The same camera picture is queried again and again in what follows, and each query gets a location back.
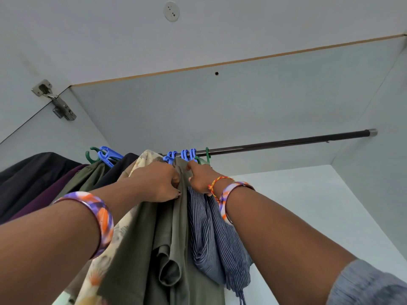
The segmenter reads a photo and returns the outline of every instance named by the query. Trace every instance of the clothes rod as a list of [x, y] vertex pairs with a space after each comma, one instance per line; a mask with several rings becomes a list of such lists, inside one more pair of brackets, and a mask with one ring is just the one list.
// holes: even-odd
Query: clothes rod
[[[374, 129], [365, 129], [365, 130], [360, 130], [357, 132], [350, 132], [350, 133], [332, 134], [332, 135], [315, 136], [315, 137], [290, 139], [290, 140], [282, 140], [282, 141], [263, 142], [263, 143], [247, 144], [245, 146], [232, 146], [229, 148], [209, 149], [209, 155], [220, 155], [220, 154], [247, 152], [247, 151], [254, 151], [254, 150], [282, 148], [282, 147], [286, 147], [286, 146], [299, 146], [302, 144], [329, 142], [329, 141], [346, 140], [346, 139], [354, 139], [354, 138], [362, 138], [362, 137], [374, 137], [376, 135], [377, 135], [377, 129], [375, 129], [375, 128]], [[206, 150], [196, 151], [195, 154], [197, 156], [204, 156], [204, 155], [206, 155]]]

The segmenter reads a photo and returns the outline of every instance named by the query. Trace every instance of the wardrobe ceiling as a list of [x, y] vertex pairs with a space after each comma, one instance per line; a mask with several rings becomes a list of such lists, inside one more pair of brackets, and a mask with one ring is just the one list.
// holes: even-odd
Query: wardrobe ceiling
[[407, 0], [3, 0], [71, 84], [405, 32]]
[[[120, 153], [335, 134], [366, 129], [355, 125], [403, 45], [396, 38], [72, 90]], [[211, 163], [231, 175], [324, 165], [341, 145], [218, 155]]]

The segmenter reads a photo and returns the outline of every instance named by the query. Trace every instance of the orange and purple bangle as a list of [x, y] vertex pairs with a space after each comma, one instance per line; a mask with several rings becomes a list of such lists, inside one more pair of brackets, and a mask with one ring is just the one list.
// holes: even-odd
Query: orange and purple bangle
[[212, 184], [208, 185], [208, 188], [210, 190], [210, 192], [212, 193], [212, 195], [214, 196], [214, 198], [216, 199], [216, 201], [219, 203], [219, 199], [215, 196], [215, 193], [213, 191], [213, 187], [215, 186], [215, 183], [217, 181], [219, 181], [220, 179], [230, 179], [233, 180], [232, 178], [228, 177], [228, 176], [220, 176], [219, 178], [215, 179]]
[[109, 208], [107, 205], [105, 205], [102, 199], [85, 191], [75, 191], [73, 193], [66, 194], [54, 201], [53, 204], [64, 200], [75, 200], [85, 205], [95, 216], [95, 219], [99, 225], [100, 241], [98, 248], [92, 256], [92, 259], [100, 256], [100, 254], [103, 253], [109, 246], [113, 237], [114, 223], [113, 216], [110, 213]]
[[250, 185], [247, 182], [242, 182], [242, 181], [238, 181], [238, 182], [233, 182], [232, 184], [228, 185], [224, 190], [223, 193], [221, 195], [221, 199], [219, 200], [219, 211], [221, 212], [221, 216], [223, 218], [223, 220], [229, 224], [229, 225], [233, 225], [233, 223], [231, 222], [231, 220], [229, 219], [229, 217], [226, 214], [226, 202], [227, 202], [227, 198], [229, 197], [230, 193], [232, 192], [233, 189], [239, 187], [239, 186], [245, 186], [248, 187], [250, 189], [253, 189], [253, 186]]

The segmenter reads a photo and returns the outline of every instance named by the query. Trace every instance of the cabinet hinge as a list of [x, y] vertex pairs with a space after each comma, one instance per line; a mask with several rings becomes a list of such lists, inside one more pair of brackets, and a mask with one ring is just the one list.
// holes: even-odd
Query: cabinet hinge
[[59, 117], [65, 117], [68, 121], [73, 121], [76, 119], [76, 114], [69, 108], [69, 106], [64, 102], [59, 95], [55, 95], [52, 93], [52, 84], [46, 79], [41, 81], [39, 84], [35, 85], [31, 89], [37, 96], [45, 96], [49, 98], [52, 103], [55, 105], [53, 112]]

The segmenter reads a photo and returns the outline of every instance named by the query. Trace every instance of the gray sleeve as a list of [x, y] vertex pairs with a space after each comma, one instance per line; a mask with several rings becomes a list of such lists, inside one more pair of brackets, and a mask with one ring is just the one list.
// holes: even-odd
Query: gray sleeve
[[363, 260], [343, 269], [329, 293], [327, 305], [407, 304], [407, 284]]

